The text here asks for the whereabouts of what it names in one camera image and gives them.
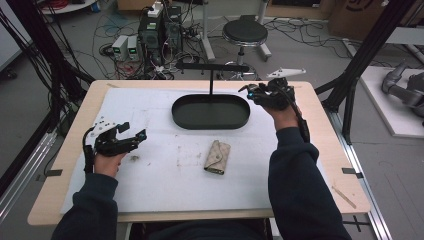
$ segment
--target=black tray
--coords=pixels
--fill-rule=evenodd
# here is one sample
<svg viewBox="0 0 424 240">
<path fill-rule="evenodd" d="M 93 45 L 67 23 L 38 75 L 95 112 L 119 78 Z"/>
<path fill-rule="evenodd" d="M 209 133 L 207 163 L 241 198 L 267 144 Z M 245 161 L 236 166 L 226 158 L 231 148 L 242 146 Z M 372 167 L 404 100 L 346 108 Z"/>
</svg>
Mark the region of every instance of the black tray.
<svg viewBox="0 0 424 240">
<path fill-rule="evenodd" d="M 235 95 L 185 95 L 172 105 L 174 122 L 185 129 L 237 129 L 249 116 L 249 104 Z"/>
</svg>

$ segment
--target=person's right hand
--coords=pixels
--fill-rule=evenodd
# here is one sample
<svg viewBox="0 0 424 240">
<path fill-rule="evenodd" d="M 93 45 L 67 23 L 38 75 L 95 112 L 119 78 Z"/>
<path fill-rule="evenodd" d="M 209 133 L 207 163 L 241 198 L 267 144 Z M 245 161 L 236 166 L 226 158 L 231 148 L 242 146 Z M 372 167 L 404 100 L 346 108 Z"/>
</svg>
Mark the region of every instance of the person's right hand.
<svg viewBox="0 0 424 240">
<path fill-rule="evenodd" d="M 96 154 L 94 157 L 94 172 L 114 178 L 118 172 L 119 165 L 121 165 L 121 160 L 126 154 L 122 153 L 112 157 L 106 157 L 99 153 Z"/>
<path fill-rule="evenodd" d="M 276 131 L 288 127 L 299 127 L 296 113 L 291 106 L 288 106 L 284 110 L 277 110 L 272 108 L 264 109 L 274 119 L 274 126 Z"/>
</svg>

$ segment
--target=gray floor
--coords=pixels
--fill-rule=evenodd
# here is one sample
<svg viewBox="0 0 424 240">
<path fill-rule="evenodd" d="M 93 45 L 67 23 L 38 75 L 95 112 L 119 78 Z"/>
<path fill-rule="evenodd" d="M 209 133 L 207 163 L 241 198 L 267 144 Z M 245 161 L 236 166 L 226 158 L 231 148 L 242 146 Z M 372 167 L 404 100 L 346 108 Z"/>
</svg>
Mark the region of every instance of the gray floor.
<svg viewBox="0 0 424 240">
<path fill-rule="evenodd" d="M 65 14 L 61 17 L 63 29 L 68 37 L 80 63 L 96 79 L 105 79 L 100 68 L 92 57 L 98 57 L 108 72 L 113 72 L 110 60 L 98 54 L 98 48 L 104 43 L 113 42 L 112 38 L 104 36 L 107 27 L 104 25 L 117 24 L 123 26 L 130 24 L 122 30 L 126 34 L 136 30 L 138 15 L 127 12 L 117 12 L 114 4 L 104 8 L 101 13 L 93 14 L 88 10 Z M 225 18 L 214 18 L 209 21 L 209 29 L 216 27 L 211 35 L 220 36 L 219 29 Z M 308 33 L 319 36 L 321 41 L 329 38 L 325 22 L 308 27 Z M 264 62 L 255 49 L 246 49 L 245 61 L 253 65 L 260 75 L 265 78 L 267 73 L 283 68 L 305 68 L 304 75 L 289 77 L 291 81 L 309 81 L 314 87 L 338 77 L 350 59 L 347 51 L 339 41 L 329 41 L 325 46 L 312 47 L 304 43 L 296 42 L 301 39 L 299 30 L 293 33 L 289 27 L 280 26 L 280 30 L 269 31 L 267 46 L 273 56 Z M 307 36 L 303 28 L 304 41 L 317 41 L 317 37 Z M 211 45 L 216 55 L 215 63 L 226 63 L 235 60 L 238 48 L 227 43 L 221 38 L 211 38 Z M 395 66 L 402 59 L 407 59 L 411 66 L 421 67 L 409 54 L 405 53 L 399 46 L 387 45 L 382 49 L 375 65 L 391 64 Z M 12 65 L 18 73 L 18 78 L 7 79 L 4 75 L 0 79 L 0 123 L 2 134 L 0 137 L 0 173 L 3 174 L 17 153 L 21 150 L 32 132 L 44 118 L 47 110 L 47 90 L 35 77 L 34 70 L 25 57 L 18 58 Z M 185 71 L 185 74 L 176 73 L 176 79 L 207 79 L 208 74 L 200 75 L 200 72 Z M 47 160 L 53 156 L 59 143 L 46 157 L 41 165 L 39 173 L 43 171 Z M 380 206 L 386 223 L 393 239 L 424 239 L 424 149 L 423 140 L 392 137 L 384 125 L 377 110 L 373 106 L 369 96 L 359 83 L 355 99 L 355 108 L 352 121 L 352 141 L 355 151 L 364 169 L 365 175 L 372 188 L 374 196 Z M 48 239 L 54 226 L 33 227 L 29 226 L 26 218 L 42 187 L 42 182 L 30 182 L 15 207 L 10 211 L 5 221 L 0 225 L 0 239 Z M 359 221 L 367 221 L 364 216 L 357 216 Z M 353 216 L 344 216 L 346 221 L 353 221 Z M 374 239 L 372 231 L 367 226 L 361 227 L 358 232 L 356 226 L 347 226 L 353 239 Z M 118 239 L 124 239 L 126 224 L 119 224 Z"/>
</svg>

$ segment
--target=navy sweatshirt sleeve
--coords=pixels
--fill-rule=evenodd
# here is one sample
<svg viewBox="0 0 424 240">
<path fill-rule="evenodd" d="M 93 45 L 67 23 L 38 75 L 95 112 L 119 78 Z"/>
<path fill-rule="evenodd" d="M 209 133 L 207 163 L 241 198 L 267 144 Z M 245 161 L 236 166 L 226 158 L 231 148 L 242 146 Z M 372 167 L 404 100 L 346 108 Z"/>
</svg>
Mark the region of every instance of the navy sweatshirt sleeve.
<svg viewBox="0 0 424 240">
<path fill-rule="evenodd" d="M 73 195 L 73 207 L 63 216 L 52 239 L 116 239 L 118 207 L 113 200 L 118 181 L 102 174 L 88 174 Z"/>
<path fill-rule="evenodd" d="M 277 132 L 268 192 L 284 240 L 351 239 L 342 216 L 316 167 L 318 150 L 304 143 L 298 128 Z"/>
</svg>

